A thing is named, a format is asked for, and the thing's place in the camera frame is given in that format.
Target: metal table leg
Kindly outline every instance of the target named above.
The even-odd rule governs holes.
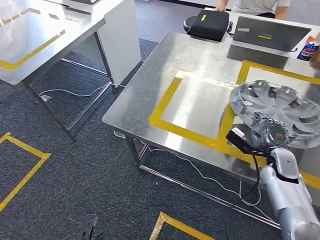
[[[68,130],[63,122],[59,120],[52,110],[51,110],[47,104],[42,100],[42,98],[38,93],[36,93],[33,88],[32,88],[30,85],[26,86],[26,89],[32,96],[37,103],[40,105],[42,109],[46,111],[48,114],[49,114],[56,124],[57,124],[59,127],[60,127],[63,132],[65,132],[69,139],[71,139],[73,142],[75,142],[75,138],[71,134],[69,130]]]
[[[134,146],[134,139],[131,136],[125,135],[125,139],[128,142],[128,145],[129,146],[129,149],[131,153],[133,156],[133,159],[134,160],[135,164],[137,165],[139,168],[140,167],[140,160],[139,159],[138,153],[137,152],[136,146]]]
[[[86,112],[88,112],[91,107],[92,107],[95,102],[97,102],[98,99],[100,99],[104,92],[106,92],[110,84],[106,84],[105,87],[103,87],[98,95],[92,99],[88,106],[86,106],[83,111],[82,111],[78,116],[77,116],[72,123],[71,123],[67,129],[70,131],[72,129],[75,124],[77,124],[80,119],[82,119]]]
[[[66,59],[66,58],[61,58],[61,61],[65,62],[65,63],[68,63],[68,64],[71,64],[71,65],[73,65],[73,66],[75,66],[75,67],[79,67],[79,68],[82,68],[82,69],[91,71],[92,73],[99,74],[99,75],[101,75],[101,76],[103,76],[103,77],[108,77],[108,75],[106,73],[103,72],[103,71],[100,71],[100,70],[97,70],[97,69],[93,68],[93,67],[83,65],[83,64],[81,64],[81,63],[69,60],[69,59]]]
[[[108,64],[107,57],[105,54],[105,50],[103,49],[103,44],[101,43],[100,36],[97,31],[94,33],[95,40],[97,44],[97,48],[99,49],[100,54],[101,55],[102,61],[103,62],[104,67],[106,68],[106,74],[109,78],[109,80],[114,84],[112,74],[111,73],[111,70],[109,68],[109,65]],[[117,88],[115,88],[115,85],[111,85],[112,92],[115,93],[117,91]]]
[[[177,185],[180,185],[183,188],[188,189],[188,190],[192,191],[194,193],[198,193],[198,194],[200,194],[203,197],[206,197],[206,198],[208,198],[210,200],[212,200],[212,201],[214,201],[214,202],[217,202],[217,203],[219,203],[219,204],[221,204],[221,205],[223,205],[223,206],[226,206],[226,207],[228,207],[228,208],[231,208],[231,209],[235,210],[235,211],[242,213],[242,214],[247,215],[248,217],[251,217],[251,218],[253,218],[253,219],[255,219],[255,220],[258,220],[258,221],[260,221],[260,222],[263,222],[263,223],[265,223],[265,224],[268,224],[269,226],[272,226],[272,227],[274,227],[274,228],[276,228],[276,229],[281,229],[280,225],[277,222],[270,221],[269,219],[267,219],[267,218],[263,217],[263,216],[260,216],[260,215],[258,215],[258,214],[256,214],[256,213],[254,213],[254,212],[251,212],[251,211],[249,211],[249,210],[247,210],[247,209],[245,209],[245,208],[242,208],[242,207],[240,207],[240,206],[238,206],[238,205],[235,205],[235,204],[233,204],[233,203],[231,203],[231,202],[228,202],[228,201],[219,198],[219,197],[215,196],[215,195],[212,195],[212,194],[210,194],[210,193],[208,193],[208,192],[205,192],[205,191],[202,191],[202,190],[200,190],[200,189],[198,189],[198,188],[195,188],[195,187],[193,187],[193,186],[188,185],[188,184],[184,183],[184,182],[181,182],[181,181],[179,181],[179,180],[177,180],[177,179],[174,179],[174,178],[172,178],[172,177],[169,177],[169,176],[162,174],[161,172],[158,172],[158,171],[153,170],[152,168],[143,165],[143,164],[141,164],[141,159],[146,152],[149,145],[145,144],[142,148],[142,150],[139,154],[137,154],[136,146],[134,145],[134,139],[132,137],[126,135],[125,139],[127,140],[127,142],[128,142],[128,144],[130,148],[130,151],[132,153],[133,158],[134,159],[134,161],[136,162],[136,164],[139,167],[139,169],[140,171],[144,170],[144,171],[149,172],[150,174],[153,174],[153,175],[162,178],[162,179],[165,179],[165,180],[171,182],[171,183],[177,184]]]

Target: white shirt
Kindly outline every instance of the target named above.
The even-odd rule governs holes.
[[[236,0],[232,12],[259,15],[275,13],[277,7],[289,7],[291,0]]]

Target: black case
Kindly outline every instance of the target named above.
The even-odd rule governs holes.
[[[227,30],[227,12],[202,10],[190,27],[191,36],[221,42]]]

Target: laptop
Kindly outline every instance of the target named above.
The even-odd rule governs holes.
[[[310,28],[239,16],[233,40],[291,52]]]

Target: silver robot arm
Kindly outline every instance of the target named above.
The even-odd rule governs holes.
[[[312,200],[299,173],[294,155],[285,148],[269,154],[275,162],[260,173],[284,240],[320,240],[320,222]]]

